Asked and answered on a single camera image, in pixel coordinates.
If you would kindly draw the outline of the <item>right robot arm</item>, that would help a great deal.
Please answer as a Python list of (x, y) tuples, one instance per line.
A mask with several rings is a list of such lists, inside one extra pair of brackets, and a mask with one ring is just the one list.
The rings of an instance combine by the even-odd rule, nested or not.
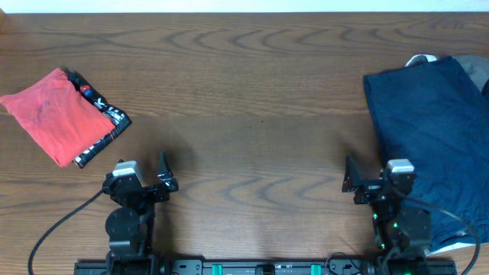
[(342, 192), (354, 193), (354, 204), (371, 207), (376, 245), (394, 258), (420, 257), (431, 242), (429, 212), (406, 204), (415, 179), (408, 159), (389, 160), (372, 180), (362, 176), (353, 157), (345, 160)]

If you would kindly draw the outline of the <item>navy blue shorts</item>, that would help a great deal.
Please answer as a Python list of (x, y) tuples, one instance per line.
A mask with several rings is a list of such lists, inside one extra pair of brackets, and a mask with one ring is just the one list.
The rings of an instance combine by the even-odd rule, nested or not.
[(381, 159), (408, 159), (411, 197), (469, 222), (488, 241), (488, 94), (456, 57), (363, 78)]

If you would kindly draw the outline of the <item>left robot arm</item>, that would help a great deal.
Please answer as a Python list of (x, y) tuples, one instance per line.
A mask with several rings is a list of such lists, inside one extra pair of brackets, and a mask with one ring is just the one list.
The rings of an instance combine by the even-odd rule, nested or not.
[(152, 252), (155, 205), (166, 202), (179, 190), (165, 153), (160, 154), (159, 183), (143, 185), (143, 176), (134, 160), (120, 160), (105, 175), (102, 192), (120, 207), (105, 222), (111, 252), (119, 257), (143, 256)]

